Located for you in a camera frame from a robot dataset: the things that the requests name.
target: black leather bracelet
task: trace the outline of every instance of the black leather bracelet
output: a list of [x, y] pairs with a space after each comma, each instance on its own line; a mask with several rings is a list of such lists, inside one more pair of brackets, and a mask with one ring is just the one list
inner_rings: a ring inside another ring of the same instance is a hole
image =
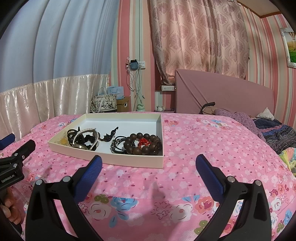
[[126, 140], [126, 137], [124, 136], [117, 136], [113, 141], [112, 141], [112, 144], [111, 144], [111, 150], [113, 153], [116, 153], [116, 154], [126, 154], [126, 150], [124, 149], [120, 149], [118, 147], [118, 145], [121, 143], [121, 142], [124, 142]]

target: electrical socket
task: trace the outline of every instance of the electrical socket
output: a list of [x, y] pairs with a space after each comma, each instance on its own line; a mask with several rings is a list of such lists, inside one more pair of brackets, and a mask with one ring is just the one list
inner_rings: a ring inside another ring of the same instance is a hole
[[175, 91], [174, 85], [162, 85], [161, 91]]
[[145, 65], [145, 61], [139, 61], [140, 65], [141, 65], [141, 69], [145, 69], [146, 65]]

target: pink headboard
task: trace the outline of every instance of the pink headboard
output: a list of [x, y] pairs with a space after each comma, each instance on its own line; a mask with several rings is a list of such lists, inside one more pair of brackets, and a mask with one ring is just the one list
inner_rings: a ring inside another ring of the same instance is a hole
[[273, 90], [262, 85], [196, 70], [177, 69], [176, 112], [199, 114], [201, 106], [216, 102], [215, 107], [256, 116], [266, 107], [274, 113]]

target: white pillow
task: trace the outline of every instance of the white pillow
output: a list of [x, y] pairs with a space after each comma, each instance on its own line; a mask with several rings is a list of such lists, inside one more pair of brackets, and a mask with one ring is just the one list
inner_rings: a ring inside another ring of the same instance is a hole
[[261, 118], [261, 119], [270, 120], [270, 121], [274, 120], [273, 114], [270, 112], [270, 110], [267, 107], [265, 108], [265, 110], [263, 112], [261, 112], [256, 117]]

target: framed painting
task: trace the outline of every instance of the framed painting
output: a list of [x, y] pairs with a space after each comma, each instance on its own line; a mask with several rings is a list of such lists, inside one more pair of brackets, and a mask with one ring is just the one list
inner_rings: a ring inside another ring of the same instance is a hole
[[288, 67], [296, 69], [296, 34], [292, 28], [281, 28], [280, 30], [286, 50]]

